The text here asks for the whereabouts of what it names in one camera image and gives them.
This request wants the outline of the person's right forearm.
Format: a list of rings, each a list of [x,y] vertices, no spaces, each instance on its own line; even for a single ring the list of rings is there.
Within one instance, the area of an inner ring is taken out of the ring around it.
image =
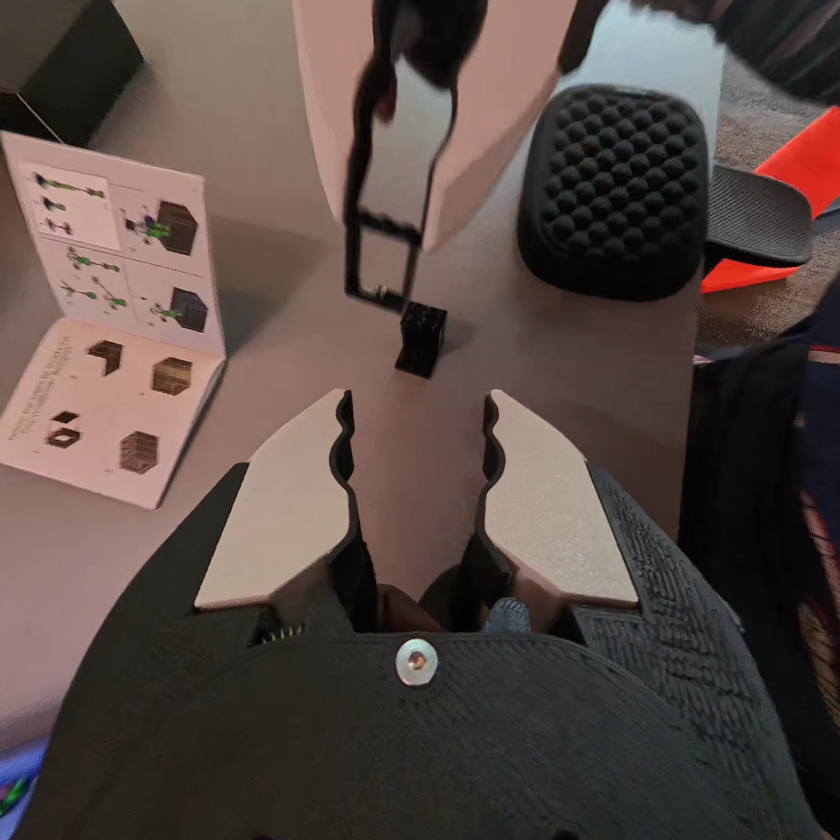
[[[632,1],[707,25],[753,73],[787,95],[839,105],[838,1]]]

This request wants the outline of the black mesh cushion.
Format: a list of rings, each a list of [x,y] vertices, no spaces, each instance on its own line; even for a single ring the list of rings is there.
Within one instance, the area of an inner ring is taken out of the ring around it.
[[[557,93],[532,135],[518,210],[521,259],[587,297],[670,298],[704,259],[710,156],[683,99],[583,85]]]

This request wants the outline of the black square frame brick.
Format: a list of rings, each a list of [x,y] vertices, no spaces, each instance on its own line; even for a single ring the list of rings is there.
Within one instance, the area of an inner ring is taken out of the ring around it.
[[[407,248],[402,285],[399,290],[379,285],[364,288],[361,283],[362,233],[368,230],[399,242]],[[404,312],[413,302],[413,285],[424,231],[394,218],[374,214],[363,207],[353,207],[344,223],[344,291],[352,298],[369,302],[392,312]]]

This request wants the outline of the person's dark clothing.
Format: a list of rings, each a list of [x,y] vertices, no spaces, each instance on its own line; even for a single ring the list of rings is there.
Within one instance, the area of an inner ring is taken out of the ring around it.
[[[678,545],[740,618],[805,798],[839,830],[839,279],[696,363]]]

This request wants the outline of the matte black box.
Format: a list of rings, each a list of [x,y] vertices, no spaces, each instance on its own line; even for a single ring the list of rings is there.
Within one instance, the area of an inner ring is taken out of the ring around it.
[[[86,147],[143,63],[111,1],[2,1],[1,130]]]

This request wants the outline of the white instruction booklet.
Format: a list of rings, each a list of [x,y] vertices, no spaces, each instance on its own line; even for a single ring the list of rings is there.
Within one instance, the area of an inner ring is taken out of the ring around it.
[[[153,510],[227,360],[205,181],[2,132],[60,309],[2,414],[2,464]]]

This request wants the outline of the orange traffic cone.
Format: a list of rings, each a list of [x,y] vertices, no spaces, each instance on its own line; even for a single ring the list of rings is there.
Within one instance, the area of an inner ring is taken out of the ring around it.
[[[800,192],[811,207],[812,220],[839,193],[839,108],[829,108],[792,140],[760,164],[754,174],[765,175]],[[756,257],[724,259],[702,281],[704,294],[745,288],[790,277],[799,267],[762,266]]]

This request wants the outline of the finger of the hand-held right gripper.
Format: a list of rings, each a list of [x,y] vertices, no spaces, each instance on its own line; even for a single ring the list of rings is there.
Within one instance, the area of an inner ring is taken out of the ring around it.
[[[422,249],[469,224],[518,151],[560,78],[575,1],[489,1],[460,68],[455,120],[434,164]]]
[[[308,127],[330,211],[343,223],[354,99],[373,55],[373,1],[291,3]]]

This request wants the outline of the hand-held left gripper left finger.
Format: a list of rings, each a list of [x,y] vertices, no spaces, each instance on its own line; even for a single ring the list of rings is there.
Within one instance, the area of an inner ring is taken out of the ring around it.
[[[351,391],[330,391],[249,458],[195,609],[304,617],[331,591],[348,617],[375,617],[375,571],[350,486],[353,408]]]

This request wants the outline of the grey desk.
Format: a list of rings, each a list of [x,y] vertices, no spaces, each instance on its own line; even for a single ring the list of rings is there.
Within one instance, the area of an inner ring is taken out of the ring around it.
[[[353,394],[351,484],[377,577],[415,598],[466,547],[492,389],[676,538],[699,280],[632,303],[535,279],[516,240],[522,147],[473,222],[418,264],[417,299],[448,311],[433,378],[395,371],[398,318],[343,294],[291,4],[117,6],[148,64],[93,147],[204,177],[231,356],[154,511],[2,467],[2,750],[52,728],[113,604],[228,468],[334,388]]]

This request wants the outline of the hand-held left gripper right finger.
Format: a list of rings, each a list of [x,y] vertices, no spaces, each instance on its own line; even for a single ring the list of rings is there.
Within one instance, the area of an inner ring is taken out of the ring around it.
[[[639,596],[581,451],[504,391],[486,395],[485,485],[458,573],[457,617],[512,597],[532,621],[570,605],[636,609]]]

